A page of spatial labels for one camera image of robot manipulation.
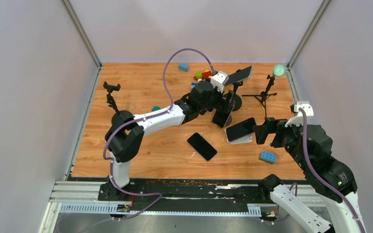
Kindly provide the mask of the teal smartphone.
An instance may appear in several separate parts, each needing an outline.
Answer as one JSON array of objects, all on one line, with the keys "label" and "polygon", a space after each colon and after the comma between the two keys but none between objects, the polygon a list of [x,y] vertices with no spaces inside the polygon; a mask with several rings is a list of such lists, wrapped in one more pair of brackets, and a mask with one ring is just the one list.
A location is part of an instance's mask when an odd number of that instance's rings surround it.
[{"label": "teal smartphone", "polygon": [[218,151],[199,133],[194,133],[187,139],[187,143],[207,162],[210,161]]}]

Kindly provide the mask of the black round-base clamp stand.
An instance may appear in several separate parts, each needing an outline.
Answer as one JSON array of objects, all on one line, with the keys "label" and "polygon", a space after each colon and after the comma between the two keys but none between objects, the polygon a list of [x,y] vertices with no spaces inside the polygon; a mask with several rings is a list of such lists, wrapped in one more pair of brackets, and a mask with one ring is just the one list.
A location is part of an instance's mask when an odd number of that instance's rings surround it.
[{"label": "black round-base clamp stand", "polygon": [[129,112],[129,111],[126,111],[126,110],[122,110],[122,111],[120,111],[119,109],[118,109],[118,107],[117,107],[117,104],[116,104],[116,102],[115,102],[115,99],[113,98],[113,96],[112,96],[112,93],[114,92],[114,91],[120,91],[120,88],[121,88],[121,86],[120,86],[120,84],[117,84],[117,85],[110,85],[110,84],[108,84],[107,83],[107,81],[105,81],[104,83],[103,83],[103,88],[108,92],[108,94],[106,95],[106,98],[107,98],[107,103],[108,103],[108,106],[109,107],[111,107],[114,111],[115,111],[115,114],[113,115],[113,117],[112,117],[112,119],[111,119],[111,123],[112,123],[112,126],[110,127],[110,129],[109,129],[109,131],[114,131],[117,127],[115,127],[114,126],[114,121],[116,120],[116,119],[118,119],[118,116],[120,115],[120,114],[124,114],[124,116],[129,116],[129,115],[131,115],[132,117],[133,117],[133,115],[132,115],[132,113],[131,112]]}]

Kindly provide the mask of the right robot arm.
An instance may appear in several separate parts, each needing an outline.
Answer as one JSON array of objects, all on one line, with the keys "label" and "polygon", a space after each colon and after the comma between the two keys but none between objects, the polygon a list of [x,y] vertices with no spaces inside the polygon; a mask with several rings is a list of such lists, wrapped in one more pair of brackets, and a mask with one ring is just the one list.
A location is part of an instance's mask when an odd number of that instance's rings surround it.
[{"label": "right robot arm", "polygon": [[264,144],[267,136],[275,134],[270,146],[284,148],[303,171],[306,180],[324,201],[332,219],[335,233],[364,233],[358,206],[357,183],[352,170],[332,156],[333,140],[321,125],[308,124],[298,116],[292,119],[266,118],[254,126],[257,144]]}]

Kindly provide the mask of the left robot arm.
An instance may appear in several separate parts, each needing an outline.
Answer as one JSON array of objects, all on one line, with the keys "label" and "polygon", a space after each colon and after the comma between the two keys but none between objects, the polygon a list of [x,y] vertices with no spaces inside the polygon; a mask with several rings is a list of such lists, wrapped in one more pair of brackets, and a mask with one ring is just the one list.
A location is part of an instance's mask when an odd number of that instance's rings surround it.
[{"label": "left robot arm", "polygon": [[116,111],[112,126],[105,134],[105,160],[110,161],[111,195],[117,200],[129,196],[129,170],[131,160],[138,154],[143,139],[157,131],[186,124],[211,109],[216,113],[213,122],[224,127],[235,106],[235,92],[225,92],[232,83],[214,83],[214,78],[199,82],[191,91],[166,108],[146,114],[134,115],[129,111]]}]

